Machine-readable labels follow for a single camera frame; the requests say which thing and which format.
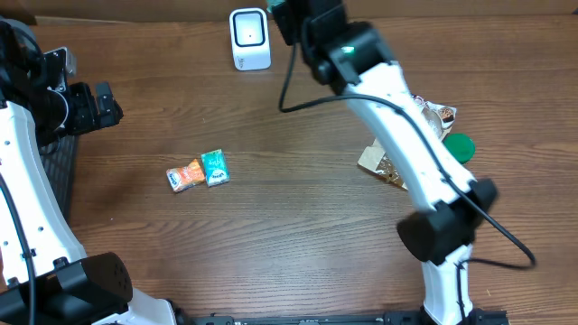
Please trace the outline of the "beige brown snack bag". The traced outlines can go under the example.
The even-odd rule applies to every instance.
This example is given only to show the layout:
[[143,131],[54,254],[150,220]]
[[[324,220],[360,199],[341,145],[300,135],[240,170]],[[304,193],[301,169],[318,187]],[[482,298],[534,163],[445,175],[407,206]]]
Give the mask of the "beige brown snack bag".
[[[438,138],[443,140],[452,130],[457,109],[433,103],[417,95],[413,95],[413,100],[421,110],[429,126],[434,130]],[[399,188],[407,189],[406,183],[377,139],[372,145],[365,148],[358,159],[358,166],[376,174],[387,182],[395,184]]]

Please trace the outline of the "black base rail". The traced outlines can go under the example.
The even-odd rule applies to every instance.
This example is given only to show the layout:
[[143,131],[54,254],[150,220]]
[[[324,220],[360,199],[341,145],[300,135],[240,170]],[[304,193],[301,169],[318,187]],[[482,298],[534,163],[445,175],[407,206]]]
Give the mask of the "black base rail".
[[215,316],[192,318],[194,325],[423,325],[434,324],[425,311],[389,311],[381,315],[341,315],[311,317],[233,318]]

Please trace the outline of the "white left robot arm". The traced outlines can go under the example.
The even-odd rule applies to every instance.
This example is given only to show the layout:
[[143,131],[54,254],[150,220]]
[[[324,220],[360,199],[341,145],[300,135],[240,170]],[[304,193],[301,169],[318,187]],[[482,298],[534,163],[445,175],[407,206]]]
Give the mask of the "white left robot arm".
[[132,285],[116,254],[88,255],[62,214],[43,158],[123,115],[107,83],[70,84],[75,71],[68,49],[44,52],[23,24],[1,22],[1,320],[184,324],[176,305]]

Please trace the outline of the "green lid jar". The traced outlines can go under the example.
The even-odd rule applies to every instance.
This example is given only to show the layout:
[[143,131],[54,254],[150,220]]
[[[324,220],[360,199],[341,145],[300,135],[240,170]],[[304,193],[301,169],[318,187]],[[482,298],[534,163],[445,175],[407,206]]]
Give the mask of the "green lid jar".
[[466,134],[447,135],[443,144],[460,164],[469,162],[476,152],[475,143]]

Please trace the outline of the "orange snack packet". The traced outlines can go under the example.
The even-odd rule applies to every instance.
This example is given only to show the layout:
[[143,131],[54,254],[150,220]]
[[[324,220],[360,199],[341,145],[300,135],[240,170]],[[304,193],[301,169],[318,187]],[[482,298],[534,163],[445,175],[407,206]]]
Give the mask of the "orange snack packet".
[[194,159],[187,166],[168,169],[166,176],[175,193],[206,181],[205,174],[197,159]]

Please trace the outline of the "grey plastic mesh basket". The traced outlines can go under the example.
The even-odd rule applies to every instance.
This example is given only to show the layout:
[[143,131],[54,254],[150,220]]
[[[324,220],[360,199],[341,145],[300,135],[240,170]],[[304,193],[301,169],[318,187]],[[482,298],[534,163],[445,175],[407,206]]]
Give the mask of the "grey plastic mesh basket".
[[[36,36],[28,25],[14,19],[1,17],[1,21],[14,28],[16,39],[34,54],[41,52]],[[61,213],[66,222],[70,220],[70,205],[79,138],[75,135],[61,137],[57,142],[40,147],[42,166],[49,179]]]

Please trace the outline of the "teal snack packet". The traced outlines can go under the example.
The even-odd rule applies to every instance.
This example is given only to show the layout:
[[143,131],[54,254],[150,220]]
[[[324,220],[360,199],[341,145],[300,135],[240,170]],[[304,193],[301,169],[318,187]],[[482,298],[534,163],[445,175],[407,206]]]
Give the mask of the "teal snack packet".
[[269,13],[273,12],[273,8],[275,6],[281,5],[284,2],[284,0],[266,0],[267,3],[267,11]]

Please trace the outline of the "small teal white packet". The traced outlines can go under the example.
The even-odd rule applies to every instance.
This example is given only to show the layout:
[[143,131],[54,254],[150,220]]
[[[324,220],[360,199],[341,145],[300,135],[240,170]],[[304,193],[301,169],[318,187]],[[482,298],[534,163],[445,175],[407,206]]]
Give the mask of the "small teal white packet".
[[200,157],[209,187],[229,182],[230,174],[226,157],[221,149],[204,153]]

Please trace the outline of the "white barcode scanner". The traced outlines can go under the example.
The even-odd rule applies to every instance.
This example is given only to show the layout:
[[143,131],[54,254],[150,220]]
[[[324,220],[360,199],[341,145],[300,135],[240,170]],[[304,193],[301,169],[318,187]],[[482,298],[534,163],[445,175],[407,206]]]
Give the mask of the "white barcode scanner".
[[237,70],[266,70],[271,66],[268,22],[264,10],[239,8],[229,15],[234,65]]

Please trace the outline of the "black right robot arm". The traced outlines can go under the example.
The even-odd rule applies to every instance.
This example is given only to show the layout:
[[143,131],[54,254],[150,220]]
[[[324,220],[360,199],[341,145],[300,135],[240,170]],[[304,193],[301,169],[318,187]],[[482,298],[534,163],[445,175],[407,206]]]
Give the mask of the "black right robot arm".
[[351,22],[341,1],[270,1],[288,45],[300,45],[313,77],[366,123],[406,184],[415,212],[397,225],[422,263],[424,323],[499,324],[468,293],[468,260],[476,230],[497,197],[446,149],[415,103],[400,63],[380,32]]

